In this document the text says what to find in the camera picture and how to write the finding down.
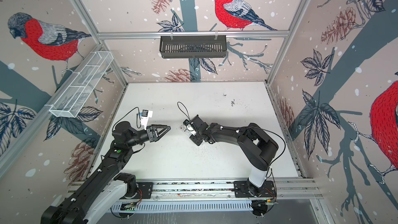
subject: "bird head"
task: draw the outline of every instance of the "bird head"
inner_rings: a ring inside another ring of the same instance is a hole
[[[8,19],[8,28],[12,37],[17,38],[27,38],[25,31],[25,23],[33,19],[31,15],[23,12],[16,13]]]

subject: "black basket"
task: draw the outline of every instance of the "black basket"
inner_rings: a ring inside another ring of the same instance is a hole
[[[177,36],[160,38],[163,58],[224,58],[226,36]]]

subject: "black mounting plate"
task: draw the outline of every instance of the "black mounting plate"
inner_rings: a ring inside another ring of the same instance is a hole
[[[249,193],[247,181],[234,181],[234,189],[235,189],[234,192],[236,198],[253,197]],[[276,196],[276,191],[273,181],[265,181],[263,183],[263,186],[259,189],[259,191],[260,191],[259,197],[273,198],[273,196]]]
[[[150,199],[150,196],[152,194],[152,187],[153,183],[151,182],[145,182],[145,183],[137,183],[138,184],[138,189],[142,191],[142,199]],[[131,199],[140,199],[141,195],[140,193],[137,192],[137,194],[131,198]]]

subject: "white table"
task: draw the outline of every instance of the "white table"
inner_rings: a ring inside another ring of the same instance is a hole
[[[145,148],[134,154],[122,172],[137,179],[223,179],[248,177],[251,163],[241,148],[228,143],[196,146],[179,127],[186,116],[177,108],[182,102],[190,117],[199,117],[210,124],[243,127],[253,122],[283,137],[270,98],[263,82],[211,83],[132,83],[128,85],[114,123],[134,107],[153,111],[150,124],[165,124],[171,130],[157,142],[146,142]],[[136,127],[137,110],[126,116]],[[283,151],[283,141],[269,135],[278,143],[277,157]],[[105,155],[113,141],[109,131],[100,150]],[[94,168],[101,163],[98,155]],[[289,150],[272,164],[274,177],[297,177]]]

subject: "bird illustration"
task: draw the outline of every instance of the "bird illustration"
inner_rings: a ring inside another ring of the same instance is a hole
[[[240,28],[250,25],[260,25],[269,30],[276,30],[265,24],[251,9],[250,4],[243,0],[215,0],[216,16],[226,25],[226,29]]]
[[[61,75],[66,71],[72,71],[68,69],[68,59],[74,53],[80,55],[77,50],[80,42],[86,37],[91,37],[90,34],[59,24],[42,22],[23,12],[16,13],[8,19],[8,28],[12,37],[20,37],[39,56],[53,61],[65,61],[67,67]]]
[[[358,141],[359,135],[373,140],[390,160],[391,166],[385,172],[380,172],[373,164],[369,164],[381,176],[381,181],[378,183],[385,184],[385,175],[398,170],[398,81],[393,82],[375,99],[371,107],[370,119],[371,135],[360,133],[356,124],[349,122],[357,132],[357,137],[353,141]]]

